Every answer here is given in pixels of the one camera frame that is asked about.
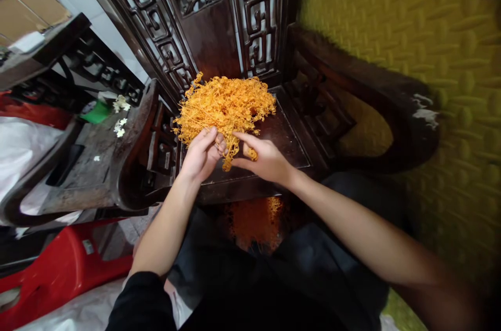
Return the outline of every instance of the black sleeve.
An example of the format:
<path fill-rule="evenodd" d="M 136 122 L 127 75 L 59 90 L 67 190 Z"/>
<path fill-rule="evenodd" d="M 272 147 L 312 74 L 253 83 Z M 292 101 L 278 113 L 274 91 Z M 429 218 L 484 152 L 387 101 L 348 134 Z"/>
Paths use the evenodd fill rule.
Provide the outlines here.
<path fill-rule="evenodd" d="M 106 331 L 176 331 L 169 295 L 157 274 L 132 275 L 115 301 Z"/>

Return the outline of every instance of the lap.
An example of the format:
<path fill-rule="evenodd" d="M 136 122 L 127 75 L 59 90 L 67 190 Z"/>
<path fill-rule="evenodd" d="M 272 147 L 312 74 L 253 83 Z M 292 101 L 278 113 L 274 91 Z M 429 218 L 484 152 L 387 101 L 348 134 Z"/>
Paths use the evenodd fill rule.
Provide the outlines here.
<path fill-rule="evenodd" d="M 334 173 L 323 184 L 402 227 L 405 199 L 392 186 L 353 172 Z M 220 236 L 195 208 L 168 278 L 189 306 L 190 298 L 196 303 L 203 294 L 231 291 L 264 272 L 331 308 L 350 329 L 379 329 L 388 285 L 320 220 L 288 236 L 272 257 L 256 259 Z"/>

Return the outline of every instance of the red plastic stool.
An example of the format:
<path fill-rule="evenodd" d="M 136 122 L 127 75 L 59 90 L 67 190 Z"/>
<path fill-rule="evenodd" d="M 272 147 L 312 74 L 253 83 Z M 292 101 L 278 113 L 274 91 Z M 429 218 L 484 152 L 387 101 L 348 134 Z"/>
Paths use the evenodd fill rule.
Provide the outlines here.
<path fill-rule="evenodd" d="M 132 255 L 105 262 L 92 237 L 93 229 L 118 221 L 68 226 L 28 268 L 0 279 L 0 293 L 21 286 L 19 302 L 0 313 L 0 329 L 24 326 L 88 290 L 126 276 Z"/>

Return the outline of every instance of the left hand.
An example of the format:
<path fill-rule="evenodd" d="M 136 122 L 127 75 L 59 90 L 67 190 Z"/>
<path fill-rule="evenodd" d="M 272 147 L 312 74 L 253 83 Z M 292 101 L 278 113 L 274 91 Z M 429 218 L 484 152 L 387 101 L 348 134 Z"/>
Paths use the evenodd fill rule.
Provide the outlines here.
<path fill-rule="evenodd" d="M 226 151 L 226 141 L 215 126 L 204 128 L 189 144 L 180 176 L 199 183 L 205 181 Z"/>

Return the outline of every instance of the hand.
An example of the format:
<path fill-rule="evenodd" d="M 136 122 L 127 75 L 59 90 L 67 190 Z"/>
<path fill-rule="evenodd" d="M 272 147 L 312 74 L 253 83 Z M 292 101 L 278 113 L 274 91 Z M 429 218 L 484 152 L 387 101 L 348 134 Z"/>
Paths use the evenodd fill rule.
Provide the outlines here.
<path fill-rule="evenodd" d="M 226 151 L 226 141 L 215 126 L 204 128 L 189 144 L 180 176 L 199 183 L 205 181 Z"/>
<path fill-rule="evenodd" d="M 250 170 L 263 180 L 276 182 L 285 186 L 294 167 L 280 153 L 270 140 L 261 140 L 253 135 L 233 132 L 233 135 L 244 142 L 244 155 L 249 157 L 249 147 L 257 152 L 257 161 L 233 159 L 231 165 Z"/>

